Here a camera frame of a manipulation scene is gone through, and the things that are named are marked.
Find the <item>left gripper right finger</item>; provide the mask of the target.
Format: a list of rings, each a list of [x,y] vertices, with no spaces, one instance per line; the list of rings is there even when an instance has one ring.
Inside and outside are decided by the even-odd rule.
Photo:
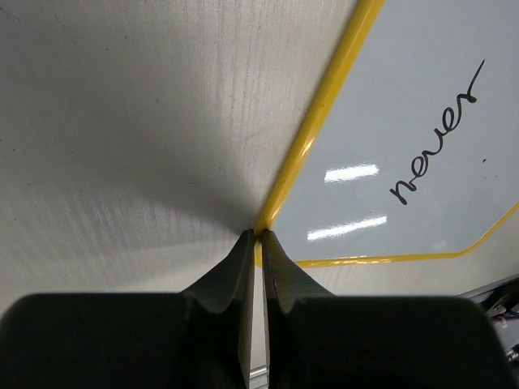
[[[271,388],[505,388],[484,311],[459,297],[345,297],[261,237]]]

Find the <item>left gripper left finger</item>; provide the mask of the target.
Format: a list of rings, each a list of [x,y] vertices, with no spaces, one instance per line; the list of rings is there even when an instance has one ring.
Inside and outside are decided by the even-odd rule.
[[[246,388],[251,230],[179,293],[35,293],[1,318],[4,388]]]

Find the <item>yellow framed whiteboard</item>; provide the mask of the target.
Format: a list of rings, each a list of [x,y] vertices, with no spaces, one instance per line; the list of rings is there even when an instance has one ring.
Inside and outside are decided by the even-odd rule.
[[[360,1],[255,232],[307,268],[455,259],[517,211],[517,2]]]

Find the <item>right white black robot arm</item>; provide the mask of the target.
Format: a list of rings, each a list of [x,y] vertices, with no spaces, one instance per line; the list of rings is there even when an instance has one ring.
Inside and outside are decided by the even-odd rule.
[[[518,277],[488,284],[457,297],[477,306],[491,323],[501,327],[507,327],[511,322],[518,323]]]

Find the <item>aluminium mounting rail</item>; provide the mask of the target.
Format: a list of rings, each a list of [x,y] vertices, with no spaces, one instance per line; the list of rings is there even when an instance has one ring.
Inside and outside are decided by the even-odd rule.
[[[250,389],[268,389],[268,367],[258,366],[250,371]]]

